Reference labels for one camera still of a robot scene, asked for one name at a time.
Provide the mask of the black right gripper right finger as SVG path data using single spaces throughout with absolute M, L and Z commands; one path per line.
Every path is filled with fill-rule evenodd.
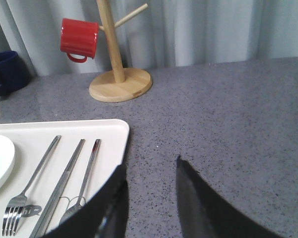
M 188 161 L 177 158 L 176 195 L 185 238 L 277 238 L 216 193 Z

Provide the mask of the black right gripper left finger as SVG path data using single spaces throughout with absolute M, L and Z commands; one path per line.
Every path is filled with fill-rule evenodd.
M 124 238 L 129 215 L 126 165 L 118 165 L 102 188 L 45 238 Z

